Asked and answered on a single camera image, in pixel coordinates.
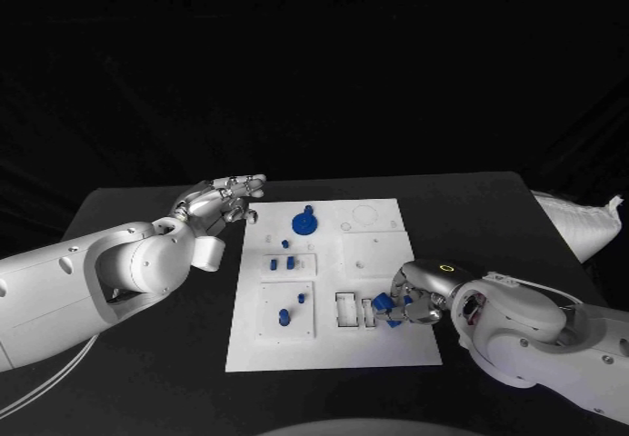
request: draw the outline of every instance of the white cable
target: white cable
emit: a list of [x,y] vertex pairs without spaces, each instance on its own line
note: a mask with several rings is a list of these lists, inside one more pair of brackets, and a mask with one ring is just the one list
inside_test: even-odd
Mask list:
[[527,282],[527,281],[520,280],[520,279],[516,279],[516,278],[513,278],[513,277],[509,277],[509,279],[510,279],[513,282],[517,282],[517,283],[520,283],[520,284],[526,284],[527,286],[533,286],[533,287],[536,287],[536,288],[539,288],[539,289],[545,289],[546,291],[550,291],[550,292],[553,292],[553,293],[558,293],[558,294],[562,295],[568,300],[571,300],[575,304],[582,304],[582,301],[581,301],[576,297],[572,297],[568,293],[565,293],[563,291],[559,291],[558,289],[549,288],[548,286],[543,286],[542,284],[536,284],[536,283]]
[[0,411],[0,420],[2,420],[12,412],[15,412],[21,407],[28,405],[54,386],[54,384],[63,379],[63,377],[69,374],[69,372],[74,369],[76,365],[79,364],[82,358],[87,354],[89,349],[92,348],[95,338],[97,338],[97,335],[92,336],[87,343],[82,347],[80,351],[77,352],[74,358],[66,366],[61,368],[61,370],[48,378],[48,380],[37,387],[34,388],[17,401],[12,402],[12,404],[8,404],[8,406]]

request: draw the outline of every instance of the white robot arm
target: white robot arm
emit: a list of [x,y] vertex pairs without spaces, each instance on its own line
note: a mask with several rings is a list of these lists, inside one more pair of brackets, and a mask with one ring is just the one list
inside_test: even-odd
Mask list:
[[151,307],[190,266],[216,271],[224,223],[255,223],[242,196],[263,175],[198,183],[167,217],[128,223],[0,261],[0,372],[37,362]]
[[[559,308],[532,287],[573,304]],[[494,272],[474,280],[458,266],[428,260],[405,263],[390,296],[406,304],[379,310],[379,319],[429,324],[449,310],[458,343],[496,380],[516,388],[542,384],[629,424],[627,312]]]

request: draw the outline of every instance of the blue part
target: blue part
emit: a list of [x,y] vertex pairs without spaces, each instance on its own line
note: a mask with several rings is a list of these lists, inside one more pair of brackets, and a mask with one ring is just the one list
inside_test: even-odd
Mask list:
[[[373,307],[376,308],[376,311],[380,311],[382,309],[392,309],[395,307],[393,300],[386,295],[386,293],[382,293],[372,301]],[[386,321],[389,324],[389,327],[396,327],[402,322],[400,321]]]
[[292,218],[292,231],[301,236],[311,234],[317,230],[317,219],[311,214],[311,206],[305,206],[304,212]]
[[288,315],[288,311],[281,309],[278,311],[278,325],[285,327],[291,323],[291,316]]

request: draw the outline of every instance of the white cloth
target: white cloth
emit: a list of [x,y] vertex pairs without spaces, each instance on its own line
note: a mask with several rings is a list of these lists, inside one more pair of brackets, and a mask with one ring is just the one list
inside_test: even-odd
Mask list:
[[579,206],[546,193],[532,193],[578,261],[585,262],[618,234],[620,196],[611,198],[607,206],[591,207]]

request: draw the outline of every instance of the black table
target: black table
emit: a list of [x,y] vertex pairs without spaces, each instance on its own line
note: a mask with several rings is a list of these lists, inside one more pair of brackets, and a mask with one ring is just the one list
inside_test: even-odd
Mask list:
[[[154,221],[184,189],[96,190],[64,239]],[[269,182],[263,191],[263,202],[396,198],[416,257],[451,259],[477,273],[498,271],[605,305],[513,173]],[[0,434],[253,435],[348,417],[500,435],[545,434],[549,425],[569,436],[629,432],[545,387],[519,390],[491,379],[458,346],[448,319],[435,325],[442,366],[224,373],[243,225],[221,232],[220,270],[193,268],[170,297],[100,334],[58,385],[0,421]],[[77,350],[0,374],[2,407]]]

